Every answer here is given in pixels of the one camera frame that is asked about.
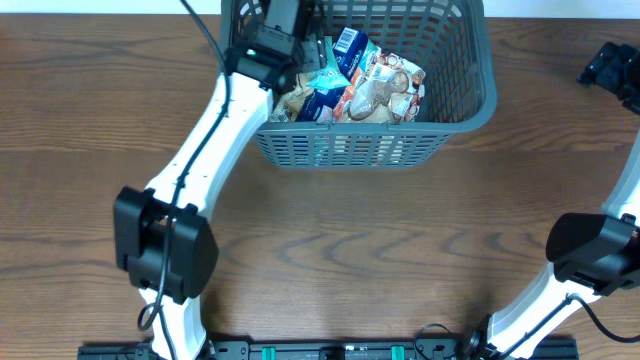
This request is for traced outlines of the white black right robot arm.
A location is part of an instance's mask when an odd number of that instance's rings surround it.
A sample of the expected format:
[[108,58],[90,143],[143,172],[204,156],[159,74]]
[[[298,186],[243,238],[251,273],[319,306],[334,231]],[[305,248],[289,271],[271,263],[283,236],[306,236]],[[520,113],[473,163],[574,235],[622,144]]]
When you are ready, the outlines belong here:
[[632,147],[599,213],[565,213],[546,244],[547,262],[516,299],[486,319],[467,359],[529,359],[578,309],[639,285],[639,148]]

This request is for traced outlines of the colourful Kleenex tissue multipack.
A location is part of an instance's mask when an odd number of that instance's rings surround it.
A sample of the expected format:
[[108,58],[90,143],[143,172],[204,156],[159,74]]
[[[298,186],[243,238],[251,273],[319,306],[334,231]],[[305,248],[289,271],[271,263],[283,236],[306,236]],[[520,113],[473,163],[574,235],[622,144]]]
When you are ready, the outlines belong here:
[[379,51],[380,48],[374,45],[365,33],[344,27],[336,42],[333,43],[333,52],[341,73],[350,81],[350,85],[329,91],[314,89],[314,92],[306,98],[295,121],[318,123],[330,121],[333,110],[348,91],[354,90],[354,81],[364,74]]

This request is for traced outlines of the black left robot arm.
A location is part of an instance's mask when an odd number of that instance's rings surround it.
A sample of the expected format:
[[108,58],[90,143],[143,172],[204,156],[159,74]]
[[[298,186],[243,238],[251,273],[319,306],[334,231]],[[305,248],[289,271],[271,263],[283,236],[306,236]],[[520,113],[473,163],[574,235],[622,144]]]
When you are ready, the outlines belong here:
[[145,301],[137,326],[153,332],[151,359],[205,358],[200,295],[219,254],[209,224],[217,198],[276,97],[326,63],[322,2],[260,7],[241,28],[237,2],[223,2],[218,39],[189,13],[217,58],[214,92],[168,165],[143,190],[122,188],[113,205],[116,264]]

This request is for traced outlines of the beige brown Pan snack bag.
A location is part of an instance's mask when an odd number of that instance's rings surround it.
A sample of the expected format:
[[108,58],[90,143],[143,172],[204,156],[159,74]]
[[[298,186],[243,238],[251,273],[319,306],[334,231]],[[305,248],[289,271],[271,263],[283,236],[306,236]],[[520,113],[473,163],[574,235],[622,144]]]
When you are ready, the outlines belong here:
[[368,56],[333,109],[333,123],[414,122],[426,94],[426,71],[394,53]]

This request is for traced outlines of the light blue wipes packet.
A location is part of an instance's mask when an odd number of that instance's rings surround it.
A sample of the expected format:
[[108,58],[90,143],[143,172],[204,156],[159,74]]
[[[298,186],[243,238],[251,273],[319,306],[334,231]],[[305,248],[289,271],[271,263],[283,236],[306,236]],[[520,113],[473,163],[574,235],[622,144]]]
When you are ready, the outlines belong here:
[[341,73],[335,54],[333,52],[333,40],[331,36],[324,37],[326,66],[311,73],[307,87],[329,91],[345,88],[350,85],[350,81]]

